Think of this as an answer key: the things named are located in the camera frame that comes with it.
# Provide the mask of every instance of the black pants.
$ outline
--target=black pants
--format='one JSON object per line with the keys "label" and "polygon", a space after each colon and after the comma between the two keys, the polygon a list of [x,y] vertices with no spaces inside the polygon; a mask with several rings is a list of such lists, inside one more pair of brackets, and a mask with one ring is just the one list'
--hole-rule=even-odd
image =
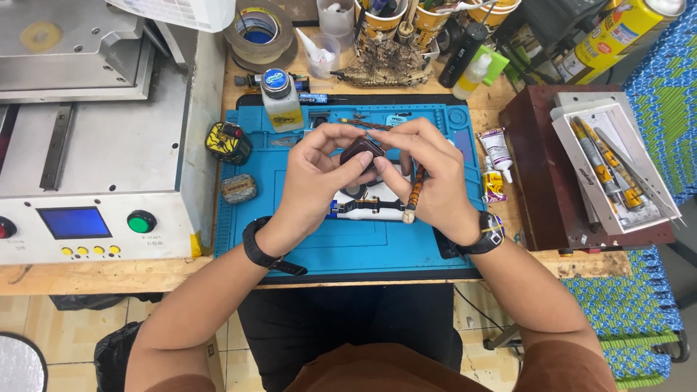
{"label": "black pants", "polygon": [[267,392],[319,355],[351,343],[400,343],[460,371],[451,284],[253,290],[238,311]]}

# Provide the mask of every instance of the green button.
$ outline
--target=green button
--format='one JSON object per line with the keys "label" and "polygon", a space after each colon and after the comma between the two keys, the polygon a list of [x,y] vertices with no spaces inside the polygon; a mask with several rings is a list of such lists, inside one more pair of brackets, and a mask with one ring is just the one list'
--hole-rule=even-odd
{"label": "green button", "polygon": [[140,217],[134,217],[129,219],[128,227],[130,227],[130,229],[136,233],[147,233],[150,229],[148,221]]}

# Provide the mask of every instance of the tiled floor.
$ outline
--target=tiled floor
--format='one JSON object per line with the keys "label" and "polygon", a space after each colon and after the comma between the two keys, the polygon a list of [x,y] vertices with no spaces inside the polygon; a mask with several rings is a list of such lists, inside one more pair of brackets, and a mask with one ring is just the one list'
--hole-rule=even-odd
{"label": "tiled floor", "polygon": [[[498,304],[482,285],[458,283],[478,308],[500,325],[510,325]],[[48,296],[0,296],[0,331],[20,333],[41,349],[49,370],[48,392],[93,392],[92,365],[97,341],[126,322],[145,319],[157,304],[125,299],[106,310],[58,312]],[[518,361],[510,349],[485,350],[482,340],[499,330],[455,294],[454,326],[463,343],[462,374],[495,392],[510,392]],[[227,392],[262,391],[261,378],[249,351],[237,314],[216,333]]]}

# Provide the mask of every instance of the yellow spray can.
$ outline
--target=yellow spray can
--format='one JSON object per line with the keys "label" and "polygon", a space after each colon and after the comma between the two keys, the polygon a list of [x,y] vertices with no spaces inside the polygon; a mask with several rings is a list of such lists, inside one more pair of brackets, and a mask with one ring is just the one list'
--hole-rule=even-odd
{"label": "yellow spray can", "polygon": [[587,84],[685,11],[685,0],[624,0],[556,64],[566,84]]}

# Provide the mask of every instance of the brown t-shirt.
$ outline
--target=brown t-shirt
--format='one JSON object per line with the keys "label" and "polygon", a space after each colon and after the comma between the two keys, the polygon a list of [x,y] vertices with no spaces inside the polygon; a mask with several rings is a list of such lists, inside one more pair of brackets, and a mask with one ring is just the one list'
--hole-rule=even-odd
{"label": "brown t-shirt", "polygon": [[[181,375],[147,392],[215,392],[210,379]],[[302,368],[288,392],[491,392],[402,345],[343,345]],[[525,353],[514,392],[614,392],[612,372],[589,349],[561,340],[539,342]]]}

